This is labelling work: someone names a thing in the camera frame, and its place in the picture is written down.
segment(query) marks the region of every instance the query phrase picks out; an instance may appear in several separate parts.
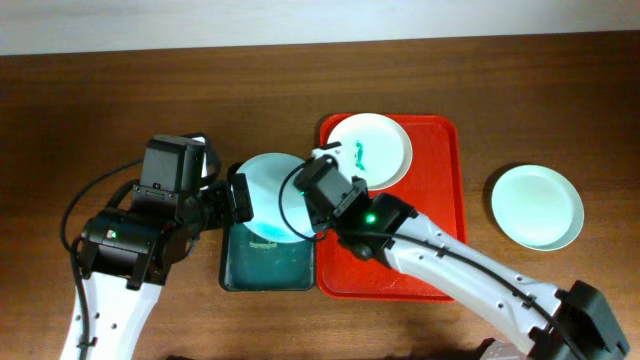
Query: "white plate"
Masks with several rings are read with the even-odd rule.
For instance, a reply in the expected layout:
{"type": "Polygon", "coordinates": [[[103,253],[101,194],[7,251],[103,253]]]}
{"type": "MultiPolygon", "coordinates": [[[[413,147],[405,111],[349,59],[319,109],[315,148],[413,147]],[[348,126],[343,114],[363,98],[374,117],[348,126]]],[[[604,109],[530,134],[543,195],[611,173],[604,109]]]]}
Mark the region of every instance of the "white plate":
{"type": "MultiPolygon", "coordinates": [[[[302,162],[302,159],[292,155],[269,153],[253,157],[240,166],[237,173],[247,177],[253,206],[253,219],[244,225],[254,234],[279,243],[303,240],[287,228],[278,208],[278,193],[284,178],[302,162]]],[[[294,229],[306,236],[313,236],[304,198],[293,186],[294,177],[287,183],[282,196],[284,213],[294,229]]]]}
{"type": "Polygon", "coordinates": [[[491,207],[505,234],[535,250],[569,245],[584,223],[582,200],[573,185],[537,165],[518,166],[502,175],[493,188],[491,207]]]}
{"type": "Polygon", "coordinates": [[[409,135],[386,116],[370,113],[350,116],[329,134],[329,143],[336,141],[342,143],[342,151],[346,152],[348,172],[365,179],[370,190],[392,186],[411,167],[413,148],[409,135]]]}

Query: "wooden table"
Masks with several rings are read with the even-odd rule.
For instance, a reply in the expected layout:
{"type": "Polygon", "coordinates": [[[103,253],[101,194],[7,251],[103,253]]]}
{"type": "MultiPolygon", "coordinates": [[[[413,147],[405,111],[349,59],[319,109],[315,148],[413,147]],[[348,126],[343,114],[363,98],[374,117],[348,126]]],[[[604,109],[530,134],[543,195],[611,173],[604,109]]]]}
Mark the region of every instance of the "wooden table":
{"type": "MultiPolygon", "coordinates": [[[[202,131],[224,164],[305,157],[335,112],[435,113],[460,136],[470,245],[568,288],[608,297],[640,345],[640,33],[435,39],[0,58],[0,357],[57,358],[73,306],[60,216],[98,174],[153,134],[202,131]],[[505,164],[549,166],[586,221],[555,252],[503,235],[486,184],[505,164]]],[[[131,169],[73,213],[69,236],[131,169]]],[[[163,359],[364,358],[474,348],[501,337],[458,304],[338,301],[307,292],[227,293],[221,232],[172,269],[134,354],[163,359]]]]}

